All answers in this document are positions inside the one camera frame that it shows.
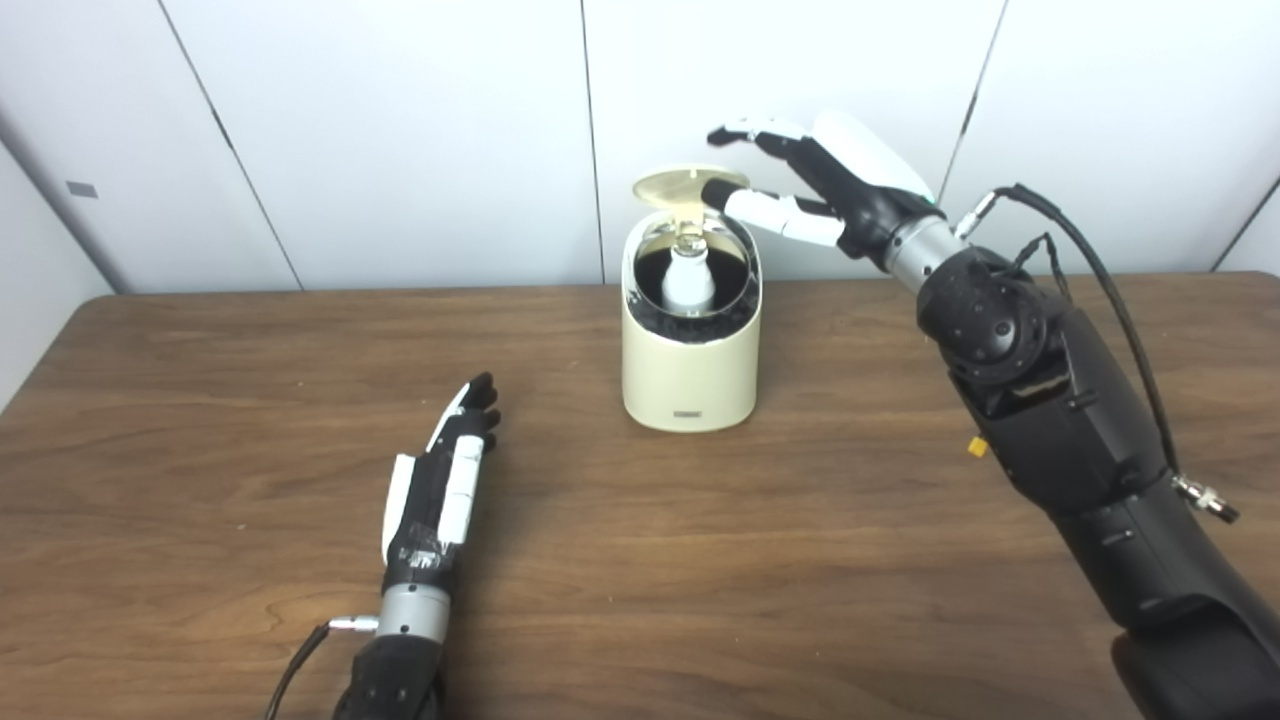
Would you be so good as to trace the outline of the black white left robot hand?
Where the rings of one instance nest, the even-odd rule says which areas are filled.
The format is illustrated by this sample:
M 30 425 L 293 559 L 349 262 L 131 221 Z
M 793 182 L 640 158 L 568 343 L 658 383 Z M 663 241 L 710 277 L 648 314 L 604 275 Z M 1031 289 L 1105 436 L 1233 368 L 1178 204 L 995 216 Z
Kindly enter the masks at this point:
M 426 448 L 401 455 L 384 507 L 381 592 L 396 585 L 457 585 L 479 469 L 495 447 L 498 392 L 484 372 L 463 384 L 442 413 Z

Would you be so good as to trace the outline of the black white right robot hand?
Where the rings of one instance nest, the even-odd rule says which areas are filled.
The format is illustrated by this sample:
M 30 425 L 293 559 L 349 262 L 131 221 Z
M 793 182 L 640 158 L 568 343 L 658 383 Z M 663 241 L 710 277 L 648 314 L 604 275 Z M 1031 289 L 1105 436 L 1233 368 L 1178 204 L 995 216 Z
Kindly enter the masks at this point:
M 801 199 L 733 181 L 708 182 L 701 201 L 741 225 L 836 247 L 887 272 L 895 238 L 911 223 L 942 214 L 920 174 L 842 113 L 820 113 L 810 129 L 788 120 L 739 119 L 707 135 L 713 147 L 737 142 L 783 161 L 817 195 Z

